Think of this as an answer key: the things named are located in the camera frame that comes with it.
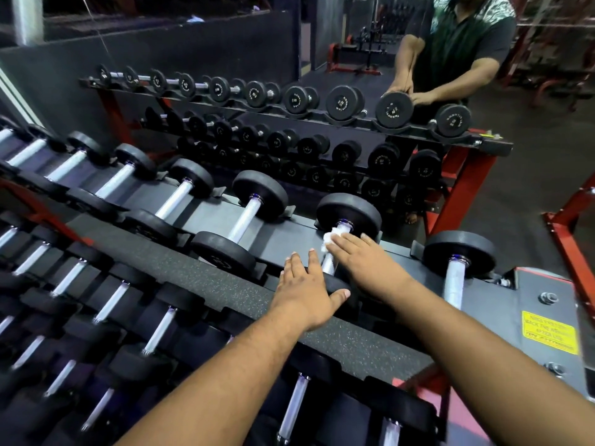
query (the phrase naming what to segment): hand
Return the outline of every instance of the hand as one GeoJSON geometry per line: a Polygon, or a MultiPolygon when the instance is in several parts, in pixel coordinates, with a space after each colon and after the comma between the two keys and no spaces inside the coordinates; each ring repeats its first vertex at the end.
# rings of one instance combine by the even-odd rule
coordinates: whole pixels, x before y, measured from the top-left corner
{"type": "Polygon", "coordinates": [[[323,269],[316,251],[311,248],[308,253],[308,271],[295,252],[285,260],[285,269],[279,276],[269,311],[289,310],[294,316],[303,316],[304,330],[315,330],[331,319],[350,295],[347,289],[327,294],[323,269]]]}
{"type": "Polygon", "coordinates": [[[432,104],[436,101],[436,95],[430,92],[416,92],[411,95],[411,101],[413,105],[416,104],[432,104]]]}
{"type": "Polygon", "coordinates": [[[369,236],[332,235],[327,249],[353,277],[357,285],[390,304],[395,290],[413,279],[369,236]]]}
{"type": "Polygon", "coordinates": [[[413,93],[413,79],[411,74],[405,78],[395,78],[388,90],[385,92],[407,92],[407,94],[413,93]]]}

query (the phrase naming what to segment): person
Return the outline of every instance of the person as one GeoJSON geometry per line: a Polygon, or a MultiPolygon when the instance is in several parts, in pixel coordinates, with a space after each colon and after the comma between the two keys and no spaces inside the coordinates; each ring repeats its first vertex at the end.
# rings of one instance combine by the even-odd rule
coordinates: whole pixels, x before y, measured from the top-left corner
{"type": "MultiPolygon", "coordinates": [[[[373,239],[331,238],[330,252],[361,289],[390,305],[419,337],[496,444],[593,444],[595,408],[576,390],[414,280],[373,239]]],[[[117,445],[241,445],[300,336],[327,322],[349,296],[347,290],[327,295],[314,249],[308,270],[293,253],[267,313],[117,445]]]]}
{"type": "Polygon", "coordinates": [[[516,27],[509,0],[424,0],[408,23],[387,92],[410,94],[412,122],[426,124],[443,104],[466,103],[494,79],[516,27]]]}

